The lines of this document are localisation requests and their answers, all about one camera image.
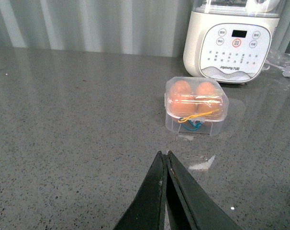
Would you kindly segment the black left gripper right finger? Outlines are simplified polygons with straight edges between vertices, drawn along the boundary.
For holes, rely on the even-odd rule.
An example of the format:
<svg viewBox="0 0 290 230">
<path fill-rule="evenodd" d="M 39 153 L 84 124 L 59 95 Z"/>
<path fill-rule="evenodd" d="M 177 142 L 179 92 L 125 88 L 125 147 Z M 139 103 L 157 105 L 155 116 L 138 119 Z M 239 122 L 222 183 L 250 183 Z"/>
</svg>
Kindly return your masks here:
<svg viewBox="0 0 290 230">
<path fill-rule="evenodd" d="M 172 230 L 240 230 L 179 159 L 167 153 L 167 211 Z"/>
</svg>

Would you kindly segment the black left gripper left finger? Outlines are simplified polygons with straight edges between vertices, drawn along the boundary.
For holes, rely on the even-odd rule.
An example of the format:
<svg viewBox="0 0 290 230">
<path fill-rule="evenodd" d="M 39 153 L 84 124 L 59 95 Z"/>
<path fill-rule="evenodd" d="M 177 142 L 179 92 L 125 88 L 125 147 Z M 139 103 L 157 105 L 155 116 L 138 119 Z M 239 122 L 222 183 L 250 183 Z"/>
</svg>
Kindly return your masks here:
<svg viewBox="0 0 290 230">
<path fill-rule="evenodd" d="M 163 230 L 167 190 L 166 156 L 159 151 L 116 230 Z"/>
</svg>

